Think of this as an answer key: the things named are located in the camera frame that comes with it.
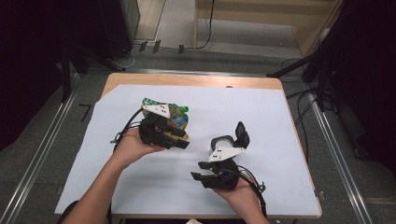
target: hand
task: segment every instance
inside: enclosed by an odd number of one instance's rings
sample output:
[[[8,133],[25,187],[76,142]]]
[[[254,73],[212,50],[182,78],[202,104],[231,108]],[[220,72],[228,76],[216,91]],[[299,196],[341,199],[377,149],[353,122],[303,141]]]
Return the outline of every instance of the hand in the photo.
[[[119,145],[111,156],[111,160],[119,164],[122,169],[125,169],[143,156],[162,150],[163,147],[144,144],[140,139],[139,130],[130,129],[122,137]]]
[[[238,216],[249,223],[269,223],[262,214],[259,199],[247,181],[239,178],[233,190],[213,189],[231,206]]]

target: colorful object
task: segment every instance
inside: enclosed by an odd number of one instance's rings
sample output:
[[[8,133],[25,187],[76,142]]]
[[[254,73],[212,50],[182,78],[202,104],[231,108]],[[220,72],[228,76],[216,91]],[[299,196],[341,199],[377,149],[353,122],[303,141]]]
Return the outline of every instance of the colorful object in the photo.
[[[143,107],[143,105],[168,105],[169,112],[170,112],[170,118],[167,120],[167,124],[172,126],[173,128],[178,128],[180,130],[186,129],[187,124],[189,122],[189,117],[186,114],[189,111],[189,108],[187,106],[178,106],[175,104],[161,103],[161,102],[151,100],[149,98],[143,99],[142,107]],[[147,114],[148,114],[148,111],[143,110],[143,116],[146,117]],[[181,138],[174,136],[170,133],[165,133],[165,134],[174,138],[174,139],[186,140],[189,138],[189,136],[187,134],[185,134]]]

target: person's left hand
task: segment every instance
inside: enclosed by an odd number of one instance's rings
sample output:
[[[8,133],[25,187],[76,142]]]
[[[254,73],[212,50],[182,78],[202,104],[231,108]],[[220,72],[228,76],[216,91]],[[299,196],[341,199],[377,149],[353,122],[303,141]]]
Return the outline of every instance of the person's left hand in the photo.
[[[122,169],[125,169],[143,156],[162,150],[163,147],[144,144],[140,139],[139,130],[137,128],[130,129],[122,137],[119,145],[111,156],[111,160],[119,164]]]

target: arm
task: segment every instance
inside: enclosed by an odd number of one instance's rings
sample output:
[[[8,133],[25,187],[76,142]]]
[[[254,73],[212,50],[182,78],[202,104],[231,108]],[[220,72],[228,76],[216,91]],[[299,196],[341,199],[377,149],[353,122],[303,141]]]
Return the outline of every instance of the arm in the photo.
[[[129,130],[63,223],[104,223],[122,171],[143,156],[163,148],[142,143],[137,129]]]
[[[239,178],[233,190],[213,189],[213,191],[227,201],[235,213],[247,224],[269,224],[262,214],[256,193],[242,178]]]

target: white controller part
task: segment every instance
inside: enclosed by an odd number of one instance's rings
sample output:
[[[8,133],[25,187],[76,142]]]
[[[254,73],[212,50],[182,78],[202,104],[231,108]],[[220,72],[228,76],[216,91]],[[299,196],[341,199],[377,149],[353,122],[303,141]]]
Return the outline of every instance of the white controller part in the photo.
[[[246,151],[243,147],[218,147],[209,156],[209,162],[225,161]]]
[[[169,105],[143,105],[143,109],[160,115],[162,117],[165,117],[169,119],[171,117],[171,113],[169,112]]]

